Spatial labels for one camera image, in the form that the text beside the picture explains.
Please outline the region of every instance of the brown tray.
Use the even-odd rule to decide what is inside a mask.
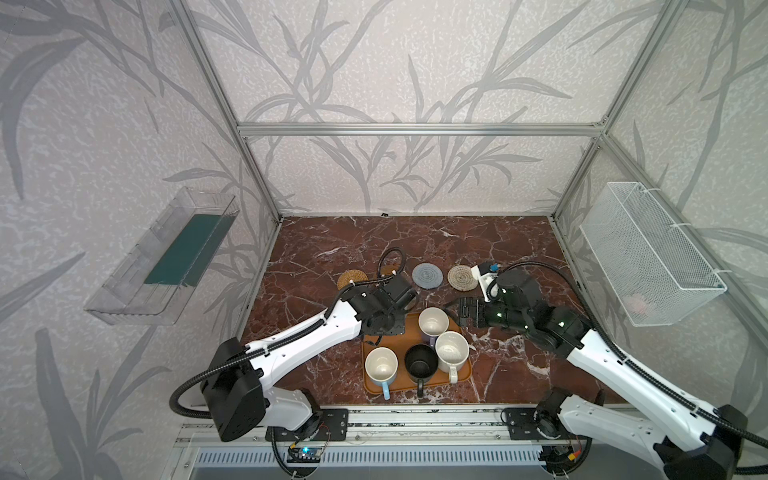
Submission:
[[[418,343],[424,343],[422,340],[421,329],[419,328],[419,313],[409,313],[406,315],[406,332],[402,335],[385,336],[379,343],[379,346],[385,346],[392,350],[397,356],[397,378],[392,385],[389,386],[390,392],[402,392],[403,390],[415,390],[416,384],[408,376],[408,371],[405,366],[406,352],[412,346]],[[448,318],[448,330],[461,333],[462,330],[456,325],[450,317]],[[366,387],[368,393],[378,395],[383,393],[382,388],[366,375],[366,357],[376,347],[370,343],[366,343],[366,340],[376,342],[378,336],[366,335],[362,338],[362,377],[364,378],[363,385]],[[472,363],[467,359],[467,363],[464,364],[461,370],[458,371],[459,382],[464,382],[472,376]],[[438,369],[437,373],[424,384],[424,387],[436,386],[436,385],[448,385],[449,378],[448,373]]]

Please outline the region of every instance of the blue mug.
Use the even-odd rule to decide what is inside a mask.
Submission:
[[[366,375],[382,387],[384,400],[389,400],[389,386],[397,378],[397,355],[385,346],[371,350],[366,357]]]

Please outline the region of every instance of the mug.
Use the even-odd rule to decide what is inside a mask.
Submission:
[[[366,357],[366,375],[384,390],[384,400],[389,400],[389,386],[397,377],[397,355],[386,348],[371,350]]]
[[[458,371],[469,358],[467,339],[458,332],[445,332],[437,337],[435,352],[438,357],[438,367],[448,373],[451,383],[458,382]]]
[[[416,395],[422,398],[424,396],[424,384],[437,372],[437,353],[427,345],[420,343],[408,349],[404,362],[408,376],[419,386]]]
[[[422,339],[435,348],[437,337],[448,329],[448,315],[436,306],[425,308],[419,314],[419,329]]]

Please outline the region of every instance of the wallpaper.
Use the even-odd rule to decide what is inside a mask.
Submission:
[[[749,418],[749,430],[768,431],[768,357],[750,338],[722,297],[671,326],[633,326],[579,227],[609,181],[629,181],[602,151],[557,224],[580,270],[599,317],[614,341],[686,392],[716,406],[730,403]],[[768,460],[746,442],[744,465]]]
[[[592,123],[663,2],[188,4],[240,122]],[[250,140],[282,211],[320,215],[549,214],[588,139]]]
[[[611,132],[768,311],[766,2],[687,8]]]
[[[250,145],[279,208],[291,214],[541,215],[554,210],[587,142],[587,137],[267,137],[251,139]],[[331,161],[318,161],[324,157]]]
[[[0,2],[0,477],[157,478],[274,225],[164,2]],[[182,186],[240,215],[173,326],[86,313]]]

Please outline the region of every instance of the black mug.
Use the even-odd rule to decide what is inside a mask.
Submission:
[[[416,395],[421,399],[424,396],[424,384],[437,372],[437,353],[429,345],[414,345],[406,352],[406,370],[411,380],[419,386]]]

